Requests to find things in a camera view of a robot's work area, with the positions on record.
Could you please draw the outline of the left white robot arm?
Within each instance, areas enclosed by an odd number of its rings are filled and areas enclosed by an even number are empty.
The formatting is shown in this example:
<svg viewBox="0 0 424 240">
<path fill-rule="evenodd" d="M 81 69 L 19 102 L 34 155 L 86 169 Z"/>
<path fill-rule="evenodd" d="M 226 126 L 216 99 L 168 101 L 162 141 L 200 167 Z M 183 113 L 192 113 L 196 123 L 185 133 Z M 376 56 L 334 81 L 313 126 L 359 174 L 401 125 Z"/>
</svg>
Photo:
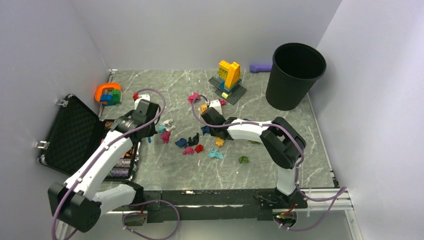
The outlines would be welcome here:
<svg viewBox="0 0 424 240">
<path fill-rule="evenodd" d="M 136 109 L 118 117 L 91 157 L 63 184 L 53 183 L 48 191 L 53 220 L 86 233 L 105 213 L 127 206 L 139 209 L 144 203 L 144 188 L 129 181 L 99 192 L 101 183 L 116 163 L 143 138 L 157 133 L 155 121 L 163 109 L 141 99 Z"/>
</svg>

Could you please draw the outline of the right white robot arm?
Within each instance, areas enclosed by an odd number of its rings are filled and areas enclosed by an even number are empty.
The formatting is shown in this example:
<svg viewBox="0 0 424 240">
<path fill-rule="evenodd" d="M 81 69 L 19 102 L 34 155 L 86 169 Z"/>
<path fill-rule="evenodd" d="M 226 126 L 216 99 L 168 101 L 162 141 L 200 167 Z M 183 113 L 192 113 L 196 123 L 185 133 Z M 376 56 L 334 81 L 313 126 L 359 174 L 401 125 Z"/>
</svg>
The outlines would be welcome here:
<svg viewBox="0 0 424 240">
<path fill-rule="evenodd" d="M 272 121 L 250 121 L 236 117 L 226 119 L 212 107 L 207 108 L 200 117 L 214 137 L 263 144 L 278 166 L 276 203 L 288 208 L 295 202 L 297 164 L 303 159 L 307 144 L 283 117 L 276 117 Z"/>
</svg>

